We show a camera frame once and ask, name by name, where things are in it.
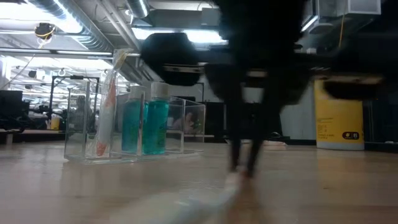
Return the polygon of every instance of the yellow bin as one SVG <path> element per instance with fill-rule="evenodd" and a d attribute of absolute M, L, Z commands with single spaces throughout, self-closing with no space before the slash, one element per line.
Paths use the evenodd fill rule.
<path fill-rule="evenodd" d="M 321 149 L 364 150 L 362 101 L 337 100 L 314 86 L 317 147 Z"/>

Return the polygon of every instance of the blue liquid bottle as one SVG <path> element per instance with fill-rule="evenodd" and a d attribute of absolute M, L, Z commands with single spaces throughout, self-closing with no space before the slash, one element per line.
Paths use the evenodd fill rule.
<path fill-rule="evenodd" d="M 168 115 L 169 86 L 166 83 L 154 82 L 151 85 L 151 100 L 148 103 L 148 115 L 144 125 L 145 155 L 165 153 Z"/>
<path fill-rule="evenodd" d="M 137 153 L 139 117 L 141 110 L 141 96 L 145 93 L 144 86 L 132 86 L 129 100 L 124 105 L 123 130 L 122 130 L 122 151 Z M 148 102 L 144 102 L 144 125 L 147 119 Z"/>

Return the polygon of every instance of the plastic bottle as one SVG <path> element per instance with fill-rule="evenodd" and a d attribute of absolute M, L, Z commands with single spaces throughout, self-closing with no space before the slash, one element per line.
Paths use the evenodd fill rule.
<path fill-rule="evenodd" d="M 169 86 L 154 82 L 144 126 L 143 154 L 164 154 L 166 148 L 167 118 L 169 115 Z"/>
<path fill-rule="evenodd" d="M 141 95 L 146 91 L 144 86 L 132 86 L 129 99 L 123 109 L 122 151 L 137 152 Z M 144 102 L 144 124 L 147 119 L 148 102 Z"/>

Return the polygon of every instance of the clear acrylic organizer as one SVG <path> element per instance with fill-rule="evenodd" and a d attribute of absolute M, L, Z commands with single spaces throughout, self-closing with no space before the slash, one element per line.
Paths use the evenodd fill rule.
<path fill-rule="evenodd" d="M 83 164 L 107 164 L 176 159 L 197 156 L 202 151 L 195 143 L 204 142 L 205 105 L 176 97 L 169 99 L 165 153 L 143 155 L 140 150 L 142 145 L 137 145 L 138 150 L 135 153 L 122 151 L 123 111 L 129 99 L 129 92 L 127 88 L 117 87 L 112 118 L 106 117 L 111 119 L 108 122 L 111 124 L 110 141 L 105 152 L 99 156 L 96 147 L 100 136 L 100 108 L 101 104 L 106 103 L 106 96 L 101 94 L 102 87 L 101 84 L 86 82 L 69 90 L 64 158 Z M 144 94 L 142 92 L 141 106 L 144 105 Z M 142 126 L 139 139 L 142 139 L 142 117 L 140 123 Z"/>

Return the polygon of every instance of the table surface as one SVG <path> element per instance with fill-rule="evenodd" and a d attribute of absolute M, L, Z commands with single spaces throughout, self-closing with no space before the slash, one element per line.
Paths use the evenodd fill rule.
<path fill-rule="evenodd" d="M 184 159 L 83 166 L 63 158 L 63 142 L 1 146 L 1 223 L 115 223 L 121 210 L 151 195 L 214 195 L 224 187 L 228 146 L 194 147 L 205 151 Z M 226 212 L 228 223 L 395 224 L 397 175 L 398 154 L 267 147 L 257 179 Z M 124 223 L 138 223 L 136 218 Z"/>

